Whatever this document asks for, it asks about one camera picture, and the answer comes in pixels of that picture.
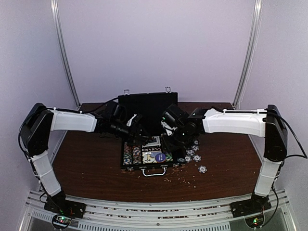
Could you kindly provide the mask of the brown poker chip roll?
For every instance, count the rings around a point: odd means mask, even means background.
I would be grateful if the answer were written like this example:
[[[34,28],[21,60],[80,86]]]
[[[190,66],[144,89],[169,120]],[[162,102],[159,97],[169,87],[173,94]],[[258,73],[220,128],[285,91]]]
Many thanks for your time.
[[[134,146],[132,146],[132,151],[133,151],[133,153],[140,152],[141,151],[141,147],[137,146],[137,145],[134,145]]]

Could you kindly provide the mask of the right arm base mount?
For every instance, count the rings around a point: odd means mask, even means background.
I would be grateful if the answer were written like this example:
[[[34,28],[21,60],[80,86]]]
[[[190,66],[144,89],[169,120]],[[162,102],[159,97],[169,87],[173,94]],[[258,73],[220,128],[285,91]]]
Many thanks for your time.
[[[269,197],[252,195],[250,199],[233,202],[230,204],[231,212],[234,218],[248,216],[271,209]]]

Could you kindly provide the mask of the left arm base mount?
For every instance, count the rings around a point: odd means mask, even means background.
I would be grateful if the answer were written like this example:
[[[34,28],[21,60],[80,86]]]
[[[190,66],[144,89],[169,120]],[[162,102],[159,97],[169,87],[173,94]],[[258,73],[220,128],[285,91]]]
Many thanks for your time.
[[[86,210],[86,204],[69,201],[66,200],[65,197],[54,196],[47,198],[44,209],[71,218],[83,218]]]

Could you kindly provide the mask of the black poker case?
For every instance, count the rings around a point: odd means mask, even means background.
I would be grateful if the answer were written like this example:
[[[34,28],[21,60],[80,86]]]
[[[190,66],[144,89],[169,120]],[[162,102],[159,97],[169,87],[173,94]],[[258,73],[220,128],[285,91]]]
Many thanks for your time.
[[[123,151],[124,143],[127,142],[129,146],[140,146],[141,147],[141,156],[142,152],[153,152],[155,154],[164,153],[163,146],[166,146],[164,138],[166,137],[166,132],[161,125],[161,118],[163,112],[172,104],[178,104],[178,94],[172,92],[170,87],[165,87],[164,92],[154,92],[154,93],[136,93],[129,94],[128,90],[125,90],[123,95],[118,97],[119,104],[127,107],[132,112],[137,112],[142,115],[142,119],[138,124],[141,124],[143,128],[148,132],[148,139],[153,136],[160,136],[161,145],[153,147],[143,147],[140,142],[135,144],[127,140],[121,141],[121,169],[123,171],[134,171],[140,170],[145,177],[151,176],[162,176],[166,173],[168,168],[179,167],[186,164],[180,163],[177,161],[178,158],[185,158],[185,152],[182,150],[177,150],[171,152],[173,156],[172,162],[162,162],[162,163],[150,163],[150,164],[141,164],[134,165],[133,163],[129,166],[123,165]],[[146,170],[150,169],[162,169],[162,173],[158,174],[146,174]]]

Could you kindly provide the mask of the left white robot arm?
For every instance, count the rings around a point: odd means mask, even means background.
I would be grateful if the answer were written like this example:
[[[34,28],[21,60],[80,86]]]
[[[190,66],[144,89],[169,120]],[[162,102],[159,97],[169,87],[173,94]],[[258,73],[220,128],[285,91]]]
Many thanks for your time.
[[[141,114],[128,117],[125,113],[125,108],[116,102],[104,104],[102,110],[87,112],[48,108],[42,103],[36,103],[30,110],[20,126],[19,146],[45,190],[47,203],[59,214],[69,210],[69,202],[48,157],[50,133],[57,130],[109,133],[133,144],[146,142],[151,135],[140,123]]]

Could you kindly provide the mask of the clear round dealer button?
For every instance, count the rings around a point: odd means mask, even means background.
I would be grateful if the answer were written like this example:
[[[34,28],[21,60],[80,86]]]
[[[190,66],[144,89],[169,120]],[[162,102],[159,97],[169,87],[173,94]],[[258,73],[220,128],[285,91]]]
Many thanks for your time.
[[[153,157],[152,154],[150,153],[145,153],[142,157],[143,163],[148,164],[148,163],[153,163],[155,158]]]

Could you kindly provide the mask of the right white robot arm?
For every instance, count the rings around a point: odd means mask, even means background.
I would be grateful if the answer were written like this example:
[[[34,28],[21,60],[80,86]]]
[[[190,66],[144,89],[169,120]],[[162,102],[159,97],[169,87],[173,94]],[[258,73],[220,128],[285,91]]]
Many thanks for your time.
[[[264,138],[264,160],[246,207],[255,213],[265,205],[287,156],[286,123],[275,105],[248,111],[196,108],[188,114],[172,104],[163,112],[161,124],[167,132],[166,147],[171,151],[191,148],[201,134],[234,133]]]

